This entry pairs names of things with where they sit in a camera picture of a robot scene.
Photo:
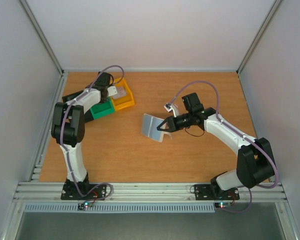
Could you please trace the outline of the beige card holder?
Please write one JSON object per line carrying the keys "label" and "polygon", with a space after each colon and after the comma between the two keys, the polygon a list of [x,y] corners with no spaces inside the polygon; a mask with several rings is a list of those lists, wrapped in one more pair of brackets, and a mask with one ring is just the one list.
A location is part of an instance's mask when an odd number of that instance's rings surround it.
{"label": "beige card holder", "polygon": [[159,143],[163,141],[164,135],[168,135],[170,138],[172,138],[169,132],[157,130],[157,127],[163,121],[164,120],[162,118],[145,113],[142,117],[141,134]]}

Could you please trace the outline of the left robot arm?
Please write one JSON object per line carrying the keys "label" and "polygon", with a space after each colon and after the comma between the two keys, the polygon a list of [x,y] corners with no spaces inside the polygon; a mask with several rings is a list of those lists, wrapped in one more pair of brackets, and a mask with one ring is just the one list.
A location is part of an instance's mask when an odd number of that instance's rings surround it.
{"label": "left robot arm", "polygon": [[67,168],[65,192],[72,190],[79,199],[86,199],[91,193],[82,154],[85,114],[93,106],[107,102],[116,93],[114,77],[110,73],[99,72],[95,82],[83,90],[64,96],[62,102],[54,105],[51,136],[64,155]]}

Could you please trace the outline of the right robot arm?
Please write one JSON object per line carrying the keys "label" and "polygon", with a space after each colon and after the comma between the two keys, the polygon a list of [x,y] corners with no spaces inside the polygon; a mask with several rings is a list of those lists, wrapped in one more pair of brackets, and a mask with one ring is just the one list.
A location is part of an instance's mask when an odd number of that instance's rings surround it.
{"label": "right robot arm", "polygon": [[195,92],[181,99],[187,112],[167,117],[157,126],[157,130],[174,133],[197,126],[217,137],[237,156],[234,170],[211,179],[210,191],[214,198],[222,198],[230,189],[242,186],[251,189],[277,175],[271,144],[266,138],[247,135],[217,114],[215,109],[204,108]]}

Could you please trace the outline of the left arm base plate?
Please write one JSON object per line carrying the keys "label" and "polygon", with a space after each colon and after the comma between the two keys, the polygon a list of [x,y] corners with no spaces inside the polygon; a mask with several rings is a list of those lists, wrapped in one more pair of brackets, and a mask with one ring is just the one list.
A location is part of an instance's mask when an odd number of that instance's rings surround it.
{"label": "left arm base plate", "polygon": [[61,190],[60,199],[63,201],[92,201],[104,200],[109,193],[106,184],[78,184],[66,182]]}

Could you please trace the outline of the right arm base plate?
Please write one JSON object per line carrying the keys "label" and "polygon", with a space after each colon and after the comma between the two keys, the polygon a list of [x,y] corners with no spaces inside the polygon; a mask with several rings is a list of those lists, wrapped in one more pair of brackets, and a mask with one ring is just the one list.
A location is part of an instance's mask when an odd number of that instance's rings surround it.
{"label": "right arm base plate", "polygon": [[195,184],[193,185],[193,193],[197,201],[230,201],[239,200],[239,190],[230,188],[228,190],[220,190],[211,184]]}

